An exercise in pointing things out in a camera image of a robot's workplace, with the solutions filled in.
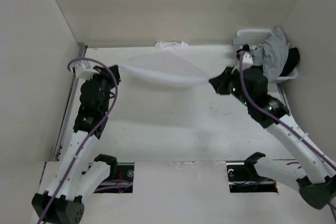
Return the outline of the white tank top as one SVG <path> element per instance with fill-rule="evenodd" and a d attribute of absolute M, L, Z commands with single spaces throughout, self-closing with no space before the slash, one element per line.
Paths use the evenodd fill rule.
<path fill-rule="evenodd" d="M 207 84 L 209 76 L 187 61 L 185 42 L 158 42 L 154 53 L 136 56 L 118 63 L 121 71 L 141 80 L 172 87 L 194 87 Z"/>

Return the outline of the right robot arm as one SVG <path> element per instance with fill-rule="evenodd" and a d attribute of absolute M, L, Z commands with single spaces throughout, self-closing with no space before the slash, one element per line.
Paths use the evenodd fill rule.
<path fill-rule="evenodd" d="M 226 67 L 209 80 L 219 95 L 233 95 L 264 130 L 293 156 L 297 168 L 255 152 L 244 160 L 251 180 L 270 178 L 298 192 L 312 208 L 321 210 L 335 198 L 335 162 L 324 155 L 296 123 L 288 108 L 268 94 L 268 80 L 256 68 L 242 72 Z"/>

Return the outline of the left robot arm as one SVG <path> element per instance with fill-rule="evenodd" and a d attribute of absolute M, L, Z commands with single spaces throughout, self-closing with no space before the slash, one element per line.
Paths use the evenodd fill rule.
<path fill-rule="evenodd" d="M 117 65 L 74 66 L 75 76 L 83 79 L 80 106 L 74 122 L 69 147 L 53 181 L 31 201 L 38 223 L 80 223 L 85 202 L 103 181 L 118 175 L 116 158 L 99 155 L 89 167 L 88 158 L 100 139 L 114 107 L 121 81 Z"/>

